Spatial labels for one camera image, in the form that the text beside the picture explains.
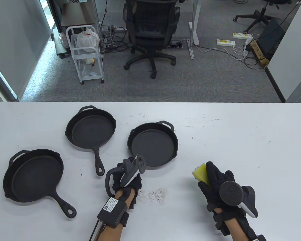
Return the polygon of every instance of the wrist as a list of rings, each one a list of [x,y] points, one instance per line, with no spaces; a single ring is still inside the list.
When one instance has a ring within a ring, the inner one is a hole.
[[[222,208],[214,208],[214,211],[215,211],[217,214],[223,212]]]
[[[132,188],[129,197],[125,200],[127,207],[130,206],[132,200],[134,199],[135,193],[136,193],[135,189]],[[118,190],[115,195],[115,199],[119,199],[122,195],[123,195],[123,190],[122,189]]]

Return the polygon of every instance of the qr code label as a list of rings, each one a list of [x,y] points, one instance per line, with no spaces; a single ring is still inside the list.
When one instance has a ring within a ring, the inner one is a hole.
[[[103,210],[106,210],[107,212],[112,212],[116,204],[118,203],[118,200],[115,198],[110,198],[106,202],[105,206],[103,207]]]

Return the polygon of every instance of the cardboard box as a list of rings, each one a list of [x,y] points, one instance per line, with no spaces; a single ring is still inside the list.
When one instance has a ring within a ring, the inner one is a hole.
[[[250,43],[250,46],[253,48],[253,51],[255,53],[255,55],[257,56],[257,58],[259,59],[260,64],[262,65],[262,67],[265,67],[266,65],[269,64],[269,60],[267,58],[264,57],[261,49],[259,48],[256,40],[253,40]]]

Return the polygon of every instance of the plastic bag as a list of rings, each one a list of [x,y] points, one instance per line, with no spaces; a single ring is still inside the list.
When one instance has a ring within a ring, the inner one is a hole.
[[[94,47],[99,52],[99,37],[98,34],[93,32],[91,29],[87,28],[78,34],[77,46],[78,47]],[[84,49],[86,52],[92,53],[93,49]]]

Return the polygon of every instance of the white cart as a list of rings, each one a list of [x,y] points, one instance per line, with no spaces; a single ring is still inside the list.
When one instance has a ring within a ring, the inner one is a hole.
[[[78,47],[77,37],[78,34],[74,33],[74,28],[91,28],[96,32],[95,28],[91,25],[80,25],[68,27],[66,30],[66,37],[70,47],[72,59],[75,62],[80,84],[83,85],[85,80],[101,79],[101,83],[104,83],[104,68],[103,60],[100,54],[99,46],[98,49],[94,47]],[[69,39],[69,30],[72,32],[71,40]],[[85,49],[93,50],[92,53],[88,53]],[[95,63],[86,64],[86,59],[93,58]]]

